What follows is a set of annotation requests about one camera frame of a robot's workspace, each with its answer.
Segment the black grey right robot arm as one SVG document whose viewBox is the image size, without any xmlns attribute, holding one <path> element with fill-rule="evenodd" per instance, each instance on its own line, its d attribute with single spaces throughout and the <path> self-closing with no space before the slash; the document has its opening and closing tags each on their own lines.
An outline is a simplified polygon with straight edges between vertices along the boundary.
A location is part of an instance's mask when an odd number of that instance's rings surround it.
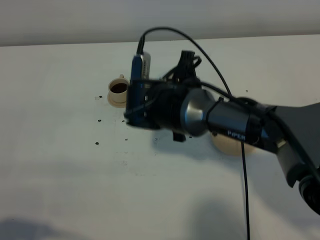
<svg viewBox="0 0 320 240">
<path fill-rule="evenodd" d="M 176 67 L 160 80 L 149 79 L 150 55 L 138 50 L 132 60 L 124 117 L 128 125 L 168 129 L 176 142 L 206 132 L 226 136 L 277 156 L 286 182 L 299 184 L 306 204 L 320 211 L 320 105 L 263 105 L 253 99 L 215 99 L 214 86 L 200 81 L 201 58 L 183 51 Z"/>
</svg>

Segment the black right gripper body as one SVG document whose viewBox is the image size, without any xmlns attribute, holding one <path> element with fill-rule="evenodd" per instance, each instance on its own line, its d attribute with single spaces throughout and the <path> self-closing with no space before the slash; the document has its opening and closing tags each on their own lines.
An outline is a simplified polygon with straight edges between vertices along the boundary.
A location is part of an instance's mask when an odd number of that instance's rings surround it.
<svg viewBox="0 0 320 240">
<path fill-rule="evenodd" d="M 202 62 L 194 51 L 183 50 L 176 66 L 160 79 L 145 73 L 139 78 L 139 119 L 180 120 L 183 101 L 192 88 L 200 88 L 196 67 Z"/>
</svg>

